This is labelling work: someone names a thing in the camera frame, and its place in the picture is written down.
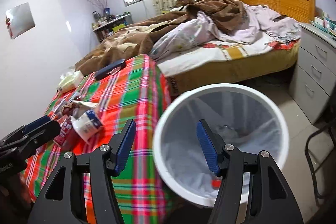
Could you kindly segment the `left hand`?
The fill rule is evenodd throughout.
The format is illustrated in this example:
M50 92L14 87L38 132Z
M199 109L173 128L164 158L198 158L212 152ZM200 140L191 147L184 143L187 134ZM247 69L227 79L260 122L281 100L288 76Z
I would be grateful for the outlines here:
M21 173L1 181L1 223L27 223L32 199Z

